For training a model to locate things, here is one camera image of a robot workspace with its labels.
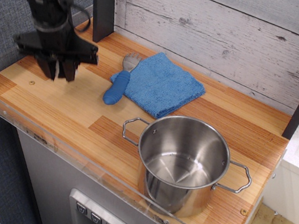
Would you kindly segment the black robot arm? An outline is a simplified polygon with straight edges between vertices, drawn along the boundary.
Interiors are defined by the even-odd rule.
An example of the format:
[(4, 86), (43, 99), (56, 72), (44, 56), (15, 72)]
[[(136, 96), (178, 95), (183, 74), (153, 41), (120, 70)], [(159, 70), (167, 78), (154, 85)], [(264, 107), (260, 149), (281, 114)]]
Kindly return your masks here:
[(27, 0), (35, 31), (13, 37), (22, 54), (34, 56), (49, 79), (71, 82), (81, 63), (97, 64), (98, 47), (78, 36), (71, 9), (75, 0)]

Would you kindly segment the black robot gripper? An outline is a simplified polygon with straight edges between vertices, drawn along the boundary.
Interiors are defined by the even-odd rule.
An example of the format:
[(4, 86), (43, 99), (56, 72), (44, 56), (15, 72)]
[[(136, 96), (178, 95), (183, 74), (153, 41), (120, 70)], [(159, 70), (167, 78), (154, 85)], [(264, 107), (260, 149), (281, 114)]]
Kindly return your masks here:
[(98, 64), (98, 47), (80, 38), (69, 23), (57, 28), (37, 27), (35, 31), (14, 35), (21, 53), (34, 55), (44, 75), (54, 80), (58, 59), (58, 78), (71, 82), (80, 63)]

